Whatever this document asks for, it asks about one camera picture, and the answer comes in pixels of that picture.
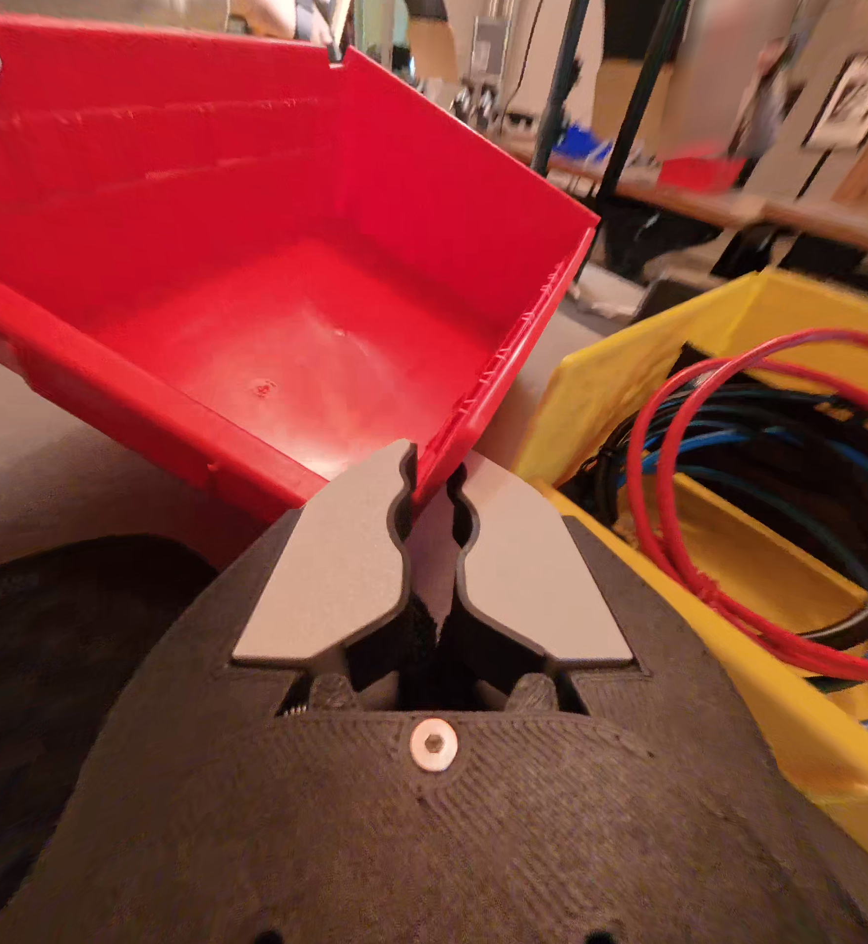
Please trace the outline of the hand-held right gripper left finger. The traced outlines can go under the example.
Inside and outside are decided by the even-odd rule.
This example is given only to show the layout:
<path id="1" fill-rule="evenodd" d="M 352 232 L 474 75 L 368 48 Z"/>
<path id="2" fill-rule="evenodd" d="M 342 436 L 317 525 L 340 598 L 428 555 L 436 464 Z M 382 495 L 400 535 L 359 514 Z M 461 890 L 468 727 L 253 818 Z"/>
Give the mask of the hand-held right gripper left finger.
<path id="1" fill-rule="evenodd" d="M 395 440 L 299 511 L 232 650 L 238 665 L 387 675 L 410 643 L 405 537 L 417 447 Z"/>

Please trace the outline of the dark honeycomb seat cushion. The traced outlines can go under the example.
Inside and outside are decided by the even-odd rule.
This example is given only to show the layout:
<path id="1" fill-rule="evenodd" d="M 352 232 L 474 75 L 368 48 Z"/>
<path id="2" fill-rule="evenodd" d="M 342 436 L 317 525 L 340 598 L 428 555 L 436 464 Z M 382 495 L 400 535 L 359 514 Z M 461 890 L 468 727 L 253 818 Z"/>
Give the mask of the dark honeycomb seat cushion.
<path id="1" fill-rule="evenodd" d="M 217 576 L 148 534 L 0 563 L 0 911 L 55 832 L 111 706 Z"/>

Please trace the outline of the black light stand pole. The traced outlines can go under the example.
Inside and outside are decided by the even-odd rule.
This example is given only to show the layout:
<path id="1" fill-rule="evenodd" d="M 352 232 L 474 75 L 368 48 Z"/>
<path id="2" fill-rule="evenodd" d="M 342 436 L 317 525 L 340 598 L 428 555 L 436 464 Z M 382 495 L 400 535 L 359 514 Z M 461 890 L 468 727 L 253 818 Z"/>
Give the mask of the black light stand pole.
<path id="1" fill-rule="evenodd" d="M 536 135 L 531 169 L 546 177 L 548 161 L 558 139 L 563 105 L 572 86 L 571 76 L 589 1 L 571 1 L 568 8 L 546 108 Z"/>

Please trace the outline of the black pole with round disc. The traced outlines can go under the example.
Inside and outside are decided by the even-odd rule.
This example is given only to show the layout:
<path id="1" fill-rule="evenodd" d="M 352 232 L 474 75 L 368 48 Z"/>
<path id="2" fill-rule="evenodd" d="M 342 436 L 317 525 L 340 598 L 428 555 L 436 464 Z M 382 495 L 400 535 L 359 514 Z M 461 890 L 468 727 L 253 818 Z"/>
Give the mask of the black pole with round disc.
<path id="1" fill-rule="evenodd" d="M 629 97 L 624 118 L 615 137 L 602 180 L 595 194 L 595 209 L 603 210 L 616 195 L 643 115 L 646 112 L 657 79 L 676 39 L 681 36 L 691 6 L 690 1 L 665 1 L 656 20 L 641 67 Z"/>

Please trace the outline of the framed black white marker sign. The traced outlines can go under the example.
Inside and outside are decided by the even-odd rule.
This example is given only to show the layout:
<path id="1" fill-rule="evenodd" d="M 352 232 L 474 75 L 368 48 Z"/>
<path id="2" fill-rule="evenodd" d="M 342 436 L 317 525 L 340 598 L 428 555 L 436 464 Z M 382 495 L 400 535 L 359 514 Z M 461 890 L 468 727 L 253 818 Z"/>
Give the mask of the framed black white marker sign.
<path id="1" fill-rule="evenodd" d="M 841 66 L 801 147 L 822 152 L 859 151 L 868 141 L 868 51 Z"/>

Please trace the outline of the red plastic bin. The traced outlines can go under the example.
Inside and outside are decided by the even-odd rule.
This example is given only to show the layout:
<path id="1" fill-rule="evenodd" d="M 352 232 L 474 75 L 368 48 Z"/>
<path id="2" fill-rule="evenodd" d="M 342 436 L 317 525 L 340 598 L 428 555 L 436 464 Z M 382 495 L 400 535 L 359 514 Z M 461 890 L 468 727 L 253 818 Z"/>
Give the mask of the red plastic bin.
<path id="1" fill-rule="evenodd" d="M 463 461 L 597 217 L 357 51 L 0 14 L 0 364 L 262 520 Z"/>

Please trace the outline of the small blue bin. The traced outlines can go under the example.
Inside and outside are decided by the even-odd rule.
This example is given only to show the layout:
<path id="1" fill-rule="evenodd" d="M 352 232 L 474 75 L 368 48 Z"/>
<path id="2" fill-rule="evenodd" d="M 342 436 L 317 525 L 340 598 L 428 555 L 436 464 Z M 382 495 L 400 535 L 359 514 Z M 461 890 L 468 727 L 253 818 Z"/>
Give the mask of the small blue bin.
<path id="1" fill-rule="evenodd" d="M 591 127 L 569 124 L 559 134 L 552 153 L 575 162 L 601 164 L 608 162 L 613 147 L 613 139 L 598 137 Z"/>

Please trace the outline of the red box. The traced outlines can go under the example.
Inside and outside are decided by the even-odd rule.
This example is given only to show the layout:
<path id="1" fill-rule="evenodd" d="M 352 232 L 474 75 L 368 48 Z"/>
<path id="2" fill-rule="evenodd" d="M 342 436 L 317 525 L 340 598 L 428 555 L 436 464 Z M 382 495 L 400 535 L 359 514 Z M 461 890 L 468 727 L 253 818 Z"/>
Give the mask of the red box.
<path id="1" fill-rule="evenodd" d="M 727 156 L 666 159 L 657 185 L 698 194 L 723 194 L 735 186 L 745 163 L 743 158 Z"/>

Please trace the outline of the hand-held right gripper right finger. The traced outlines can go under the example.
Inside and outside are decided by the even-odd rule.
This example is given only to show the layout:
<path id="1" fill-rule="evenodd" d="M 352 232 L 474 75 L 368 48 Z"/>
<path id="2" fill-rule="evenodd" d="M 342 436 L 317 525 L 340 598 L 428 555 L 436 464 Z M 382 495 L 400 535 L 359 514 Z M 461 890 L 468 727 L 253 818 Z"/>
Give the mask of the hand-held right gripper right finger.
<path id="1" fill-rule="evenodd" d="M 472 452 L 448 482 L 459 546 L 447 645 L 472 671 L 626 667 L 633 652 L 558 510 Z"/>

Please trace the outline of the long wooden work table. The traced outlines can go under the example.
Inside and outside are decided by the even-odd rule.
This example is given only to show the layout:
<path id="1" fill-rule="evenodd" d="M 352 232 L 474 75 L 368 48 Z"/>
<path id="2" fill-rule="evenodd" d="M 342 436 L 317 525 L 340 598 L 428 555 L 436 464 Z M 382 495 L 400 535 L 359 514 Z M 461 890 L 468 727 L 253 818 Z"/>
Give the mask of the long wooden work table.
<path id="1" fill-rule="evenodd" d="M 652 172 L 637 170 L 621 177 L 616 193 L 724 230 L 774 225 L 868 252 L 868 213 L 832 202 L 819 204 L 735 193 L 700 194 L 660 185 Z"/>

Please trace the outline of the yellow plastic bin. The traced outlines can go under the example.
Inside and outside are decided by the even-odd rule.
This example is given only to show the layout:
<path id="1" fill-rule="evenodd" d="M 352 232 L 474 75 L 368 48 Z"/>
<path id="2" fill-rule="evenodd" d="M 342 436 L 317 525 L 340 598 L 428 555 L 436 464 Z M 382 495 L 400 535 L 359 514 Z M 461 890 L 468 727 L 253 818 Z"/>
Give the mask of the yellow plastic bin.
<path id="1" fill-rule="evenodd" d="M 691 623 L 735 682 L 786 779 L 868 853 L 868 683 L 827 697 L 750 643 L 620 537 L 607 535 L 556 489 L 617 423 L 664 382 L 689 343 L 724 358 L 814 327 L 868 331 L 868 301 L 768 269 L 617 331 L 586 332 L 569 348 L 541 338 L 552 360 L 511 470 L 562 512 L 576 513 L 605 544 Z M 791 631 L 837 618 L 857 602 L 855 585 L 702 485 L 678 475 L 676 499 L 695 564 L 731 596 Z"/>

